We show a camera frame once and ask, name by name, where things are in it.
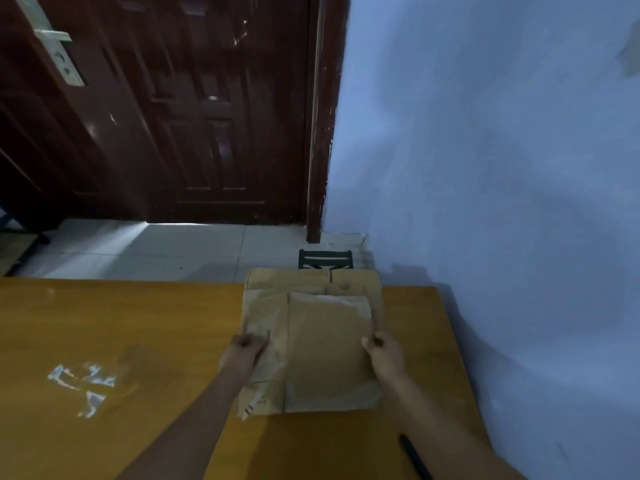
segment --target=folded cardboard sheet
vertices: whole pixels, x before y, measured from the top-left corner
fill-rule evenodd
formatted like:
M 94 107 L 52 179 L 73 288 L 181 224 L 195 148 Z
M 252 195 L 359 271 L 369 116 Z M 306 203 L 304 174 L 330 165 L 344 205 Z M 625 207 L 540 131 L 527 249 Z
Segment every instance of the folded cardboard sheet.
M 375 271 L 252 269 L 242 329 L 271 341 L 240 393 L 238 415 L 376 407 L 380 386 L 360 338 L 385 321 Z

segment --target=door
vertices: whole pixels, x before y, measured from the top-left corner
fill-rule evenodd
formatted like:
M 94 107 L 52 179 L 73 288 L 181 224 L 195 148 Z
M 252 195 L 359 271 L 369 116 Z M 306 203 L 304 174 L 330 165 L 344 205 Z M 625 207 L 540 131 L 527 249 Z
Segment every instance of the door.
M 116 174 L 25 39 L 14 8 L 0 3 L 3 199 L 29 194 L 60 216 L 131 218 Z
M 303 221 L 308 0 L 39 1 L 149 221 Z

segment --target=wooden table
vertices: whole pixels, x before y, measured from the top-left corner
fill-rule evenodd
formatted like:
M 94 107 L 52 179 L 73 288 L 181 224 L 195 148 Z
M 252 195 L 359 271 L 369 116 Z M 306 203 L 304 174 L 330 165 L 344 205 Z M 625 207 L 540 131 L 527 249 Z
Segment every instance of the wooden table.
M 240 284 L 1 279 L 0 478 L 116 476 L 212 379 L 242 295 Z M 386 287 L 384 298 L 409 373 L 487 441 L 437 291 Z M 115 385 L 80 382 L 89 366 Z M 87 393 L 105 396 L 94 414 Z M 245 422 L 232 411 L 205 477 L 415 475 L 382 410 Z

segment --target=white tile floor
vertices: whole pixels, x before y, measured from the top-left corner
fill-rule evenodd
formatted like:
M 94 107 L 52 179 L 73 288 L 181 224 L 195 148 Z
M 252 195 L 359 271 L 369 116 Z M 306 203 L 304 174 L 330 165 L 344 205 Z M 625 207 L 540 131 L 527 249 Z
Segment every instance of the white tile floor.
M 16 273 L 32 278 L 242 282 L 252 267 L 298 267 L 299 250 L 352 250 L 374 268 L 361 238 L 308 244 L 302 226 L 165 225 L 66 220 Z

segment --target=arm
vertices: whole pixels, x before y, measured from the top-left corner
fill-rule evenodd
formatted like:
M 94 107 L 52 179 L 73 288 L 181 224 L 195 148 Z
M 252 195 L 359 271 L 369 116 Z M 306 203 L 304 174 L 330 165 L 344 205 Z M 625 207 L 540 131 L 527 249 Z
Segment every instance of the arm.
M 400 426 L 436 480 L 524 478 L 423 393 L 404 371 L 404 355 L 396 339 L 386 332 L 376 332 L 376 336 L 384 345 L 378 347 L 368 337 L 362 339 L 362 345 L 371 355 Z
M 267 341 L 252 335 L 234 337 L 220 357 L 215 379 L 118 480 L 200 480 L 231 404 L 251 377 Z

